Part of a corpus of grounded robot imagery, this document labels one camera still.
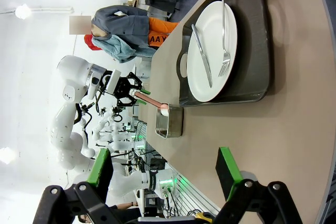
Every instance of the pink brush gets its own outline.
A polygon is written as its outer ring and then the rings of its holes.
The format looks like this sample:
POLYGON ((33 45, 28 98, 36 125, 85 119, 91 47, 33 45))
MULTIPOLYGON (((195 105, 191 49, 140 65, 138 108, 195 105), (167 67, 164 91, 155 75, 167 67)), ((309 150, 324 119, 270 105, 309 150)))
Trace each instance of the pink brush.
POLYGON ((147 95, 144 95, 140 92, 135 92, 134 95, 145 102, 150 103, 151 105, 154 105, 155 107, 159 108, 161 110, 161 114, 164 116, 168 116, 169 114, 169 106, 167 104, 162 104, 161 102, 155 101, 152 98, 149 98, 147 95))

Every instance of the fork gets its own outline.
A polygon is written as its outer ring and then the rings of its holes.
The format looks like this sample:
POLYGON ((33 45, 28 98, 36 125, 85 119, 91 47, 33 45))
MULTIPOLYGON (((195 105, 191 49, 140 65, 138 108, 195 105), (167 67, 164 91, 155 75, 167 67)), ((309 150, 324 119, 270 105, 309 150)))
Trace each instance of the fork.
POLYGON ((222 62, 222 66, 220 68, 218 77, 222 77, 223 75, 226 74, 226 72, 229 69, 230 66, 230 54, 226 51, 225 49, 225 1, 222 0, 222 6, 223 6, 223 50, 224 50, 224 54, 223 54, 223 62, 222 62))

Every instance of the metal container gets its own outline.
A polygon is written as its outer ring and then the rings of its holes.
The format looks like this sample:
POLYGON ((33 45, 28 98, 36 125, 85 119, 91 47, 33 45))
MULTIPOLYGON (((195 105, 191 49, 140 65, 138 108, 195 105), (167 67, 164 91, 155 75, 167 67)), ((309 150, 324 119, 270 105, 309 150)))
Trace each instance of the metal container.
POLYGON ((159 108, 156 109, 155 132, 162 138, 179 137, 183 128, 183 108, 167 104, 169 107, 168 116, 161 114, 159 108))

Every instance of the gray jacket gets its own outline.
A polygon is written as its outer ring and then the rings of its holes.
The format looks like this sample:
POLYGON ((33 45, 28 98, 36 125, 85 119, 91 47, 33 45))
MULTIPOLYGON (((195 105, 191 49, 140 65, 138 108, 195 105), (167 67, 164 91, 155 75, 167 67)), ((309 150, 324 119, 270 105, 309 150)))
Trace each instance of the gray jacket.
POLYGON ((108 33, 95 39, 110 39, 113 34, 129 44, 148 45, 149 18, 145 10, 123 5, 108 6, 96 12, 92 23, 108 33), (115 15, 119 11, 125 15, 115 15))

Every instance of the black clamp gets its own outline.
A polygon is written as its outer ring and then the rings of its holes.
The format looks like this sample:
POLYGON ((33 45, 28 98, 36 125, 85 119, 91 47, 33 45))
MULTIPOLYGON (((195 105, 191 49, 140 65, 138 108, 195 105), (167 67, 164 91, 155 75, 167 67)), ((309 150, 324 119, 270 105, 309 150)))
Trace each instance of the black clamp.
POLYGON ((48 186, 43 192, 33 224, 71 224, 75 216, 85 214, 90 216, 93 223, 122 224, 88 182, 72 185, 67 190, 60 186, 48 186))
POLYGON ((122 121, 122 116, 120 115, 120 112, 122 112, 125 109, 125 107, 114 107, 113 110, 113 114, 114 114, 114 121, 116 123, 119 123, 122 121))
POLYGON ((112 94, 117 99, 117 107, 133 106, 137 102, 137 100, 130 95, 131 89, 142 89, 142 81, 132 72, 130 72, 126 77, 120 77, 118 80, 118 83, 112 94), (135 84, 132 85, 129 82, 129 79, 133 79, 135 84), (120 101, 120 99, 122 98, 128 98, 131 100, 131 102, 123 103, 122 101, 120 101))
POLYGON ((235 186, 233 195, 221 209, 213 224, 239 223, 247 211, 258 213, 265 224, 274 223, 277 218, 282 218, 283 223, 286 224, 302 223, 284 183, 277 181, 263 186, 258 181, 243 179, 235 186))

